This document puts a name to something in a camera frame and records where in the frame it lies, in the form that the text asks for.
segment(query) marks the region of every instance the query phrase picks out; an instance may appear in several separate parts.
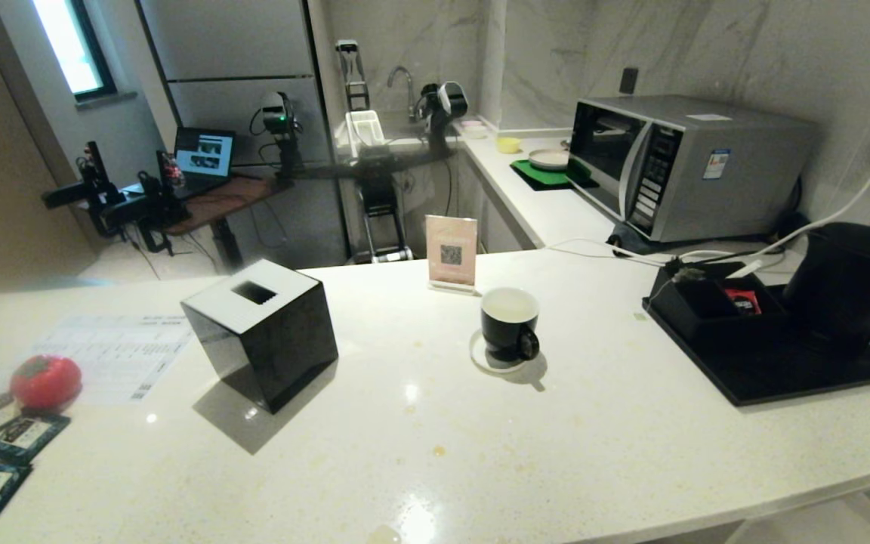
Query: laptop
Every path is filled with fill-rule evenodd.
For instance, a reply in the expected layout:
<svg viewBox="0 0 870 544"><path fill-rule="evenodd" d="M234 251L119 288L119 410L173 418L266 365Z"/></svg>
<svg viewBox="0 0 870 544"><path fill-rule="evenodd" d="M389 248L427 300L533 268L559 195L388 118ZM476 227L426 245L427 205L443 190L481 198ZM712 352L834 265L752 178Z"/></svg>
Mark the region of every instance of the laptop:
<svg viewBox="0 0 870 544"><path fill-rule="evenodd" d="M178 199L189 199L230 181L234 135L210 128L177 128L173 155L186 179L176 188Z"/></svg>

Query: mug handle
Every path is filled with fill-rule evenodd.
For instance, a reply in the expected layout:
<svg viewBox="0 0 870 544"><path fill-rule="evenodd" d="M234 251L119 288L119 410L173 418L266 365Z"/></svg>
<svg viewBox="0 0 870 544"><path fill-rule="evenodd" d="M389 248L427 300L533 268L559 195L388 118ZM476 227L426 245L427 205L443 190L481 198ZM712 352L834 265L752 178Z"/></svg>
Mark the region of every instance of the mug handle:
<svg viewBox="0 0 870 544"><path fill-rule="evenodd" d="M539 355L539 338L526 325L522 325L522 329L519 330L519 354L527 361Z"/></svg>

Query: wooden table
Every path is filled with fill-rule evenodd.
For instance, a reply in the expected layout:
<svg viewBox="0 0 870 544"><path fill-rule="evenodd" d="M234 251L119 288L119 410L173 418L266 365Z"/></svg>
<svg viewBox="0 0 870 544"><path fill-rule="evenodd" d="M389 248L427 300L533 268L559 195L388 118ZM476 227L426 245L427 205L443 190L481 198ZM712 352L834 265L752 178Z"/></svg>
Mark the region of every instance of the wooden table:
<svg viewBox="0 0 870 544"><path fill-rule="evenodd" d="M171 236L183 236L210 224L221 260L227 270L232 272L244 266L244 258L237 246L237 238L227 223L227 216L251 207L286 188L285 182L234 176L230 182L208 190L203 195L191 196L186 202L189 219L172 224L162 231Z"/></svg>

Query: window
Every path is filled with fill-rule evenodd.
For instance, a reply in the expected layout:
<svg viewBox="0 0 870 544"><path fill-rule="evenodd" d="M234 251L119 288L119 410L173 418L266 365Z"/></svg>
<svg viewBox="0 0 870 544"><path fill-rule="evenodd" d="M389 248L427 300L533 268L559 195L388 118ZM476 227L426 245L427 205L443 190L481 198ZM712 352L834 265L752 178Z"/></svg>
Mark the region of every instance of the window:
<svg viewBox="0 0 870 544"><path fill-rule="evenodd" d="M116 93L83 0L33 0L77 102Z"/></svg>

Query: microwave door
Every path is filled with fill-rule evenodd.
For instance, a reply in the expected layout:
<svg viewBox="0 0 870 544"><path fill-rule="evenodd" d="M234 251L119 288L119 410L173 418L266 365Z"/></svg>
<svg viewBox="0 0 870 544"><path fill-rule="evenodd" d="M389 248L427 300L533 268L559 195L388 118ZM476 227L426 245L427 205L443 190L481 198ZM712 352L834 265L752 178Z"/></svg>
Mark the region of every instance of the microwave door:
<svg viewBox="0 0 870 544"><path fill-rule="evenodd" d="M626 161L622 164L622 173L619 175L619 214L624 221L633 211L633 199L637 184L632 180L632 177L640 174L640 169L638 167L633 168L633 166L641 164L642 161L637 161L637 159L646 155L646 139L648 139L649 130L652 127L652 123L643 125L640 133L635 141L633 141L629 154L626 155Z"/></svg>
<svg viewBox="0 0 870 544"><path fill-rule="evenodd" d="M576 168L567 169L567 177L586 199L619 221L625 220L619 208L625 166L634 168L634 148L639 147L638 137L646 124L590 104L580 104L576 110L569 145Z"/></svg>

